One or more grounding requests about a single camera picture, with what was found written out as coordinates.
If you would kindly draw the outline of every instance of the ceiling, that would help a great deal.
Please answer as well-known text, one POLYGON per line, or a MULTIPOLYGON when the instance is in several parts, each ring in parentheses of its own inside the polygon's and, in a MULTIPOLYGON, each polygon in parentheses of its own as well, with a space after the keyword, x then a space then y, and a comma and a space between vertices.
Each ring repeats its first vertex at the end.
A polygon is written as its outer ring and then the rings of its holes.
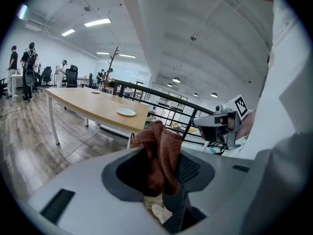
POLYGON ((242 94, 256 108, 271 48, 272 5, 258 0, 29 0, 26 19, 97 56, 135 55, 153 81, 199 98, 242 94), (109 17, 110 24, 85 23, 109 17), (69 29, 76 32, 62 37, 69 29))
POLYGON ((123 0, 29 0, 25 20, 40 27, 41 32, 64 41, 85 53, 102 58, 96 52, 119 53, 136 56, 136 61, 147 63, 134 30, 132 20, 123 0), (84 24, 98 19, 110 18, 110 24, 85 27, 84 24), (63 37, 61 34, 74 29, 63 37))

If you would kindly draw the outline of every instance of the black railing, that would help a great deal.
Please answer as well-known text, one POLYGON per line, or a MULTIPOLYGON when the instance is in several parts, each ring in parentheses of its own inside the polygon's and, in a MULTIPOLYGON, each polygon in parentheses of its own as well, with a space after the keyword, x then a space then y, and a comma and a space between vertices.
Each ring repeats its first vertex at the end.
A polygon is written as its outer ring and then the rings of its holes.
MULTIPOLYGON (((197 141, 191 141, 191 140, 188 140, 188 139, 185 139, 185 138, 186 138, 187 135, 201 137, 200 135, 196 135, 196 134, 193 134, 193 133, 188 133, 191 126, 197 128, 196 126, 193 126, 191 124, 191 119, 194 118, 194 117, 211 116, 211 115, 213 115, 212 111, 210 111, 208 109, 205 109, 205 108, 203 108, 201 106, 198 106, 196 104, 190 103, 188 101, 182 100, 180 98, 177 98, 177 97, 174 97, 174 96, 170 96, 168 94, 165 94, 165 93, 162 93, 162 92, 159 92, 159 91, 155 91, 155 90, 152 90, 150 88, 146 88, 146 87, 143 87, 143 86, 140 86, 140 85, 136 85, 136 84, 120 81, 120 80, 115 80, 113 95, 118 95, 119 97, 128 98, 128 99, 133 100, 133 101, 138 101, 139 103, 149 104, 149 105, 152 105, 152 106, 155 106, 155 107, 159 107, 159 108, 166 109, 166 110, 169 110, 171 112, 174 112, 174 115, 172 116, 172 118, 160 116, 160 115, 158 115, 156 113, 153 113, 153 112, 149 112, 149 114, 153 115, 155 117, 158 117, 158 118, 162 118, 162 119, 171 121, 170 126, 165 125, 166 128, 171 130, 171 131, 174 131, 174 132, 176 132, 176 133, 178 133, 180 135, 182 135, 183 140, 188 141, 188 142, 192 142, 192 143, 204 144, 204 140, 203 140, 203 143, 201 143, 201 142, 197 142, 197 141), (126 88, 127 89, 128 88, 134 89, 133 95, 125 95, 125 94, 130 94, 129 92, 124 92, 126 88), (171 108, 171 107, 168 107, 166 105, 160 105, 160 104, 151 103, 149 101, 151 95, 160 96, 162 98, 168 99, 168 100, 176 102, 178 104, 182 104, 184 106, 190 107, 190 108, 193 109, 192 114, 191 115, 190 114, 186 114, 186 113, 182 112, 181 110, 179 110, 178 108, 171 108), (180 120, 173 119, 176 113, 181 114, 183 116, 190 117, 188 123, 182 122, 180 120), (177 124, 181 124, 182 127, 184 126, 184 129, 172 128, 172 122, 175 122, 177 124)), ((221 145, 218 146, 217 144, 211 144, 211 145, 208 145, 208 147, 218 147, 220 149, 224 148, 223 146, 221 146, 221 145)))

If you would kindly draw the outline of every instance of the cable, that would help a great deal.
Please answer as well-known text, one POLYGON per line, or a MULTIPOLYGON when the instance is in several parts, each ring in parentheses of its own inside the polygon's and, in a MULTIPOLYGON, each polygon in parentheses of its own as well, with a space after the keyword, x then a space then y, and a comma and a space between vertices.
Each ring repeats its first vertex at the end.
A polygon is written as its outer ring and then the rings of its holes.
MULTIPOLYGON (((23 107, 23 108, 21 108, 21 109, 17 109, 17 110, 15 110, 15 111, 12 111, 12 112, 17 112, 17 111, 21 111, 21 110, 23 110, 25 108, 25 106, 23 107)), ((5 115, 3 115, 3 116, 0 116, 0 118, 2 117, 5 117, 5 116, 7 116, 7 115, 9 115, 10 113, 12 113, 12 112, 9 112, 8 114, 5 114, 5 115)))

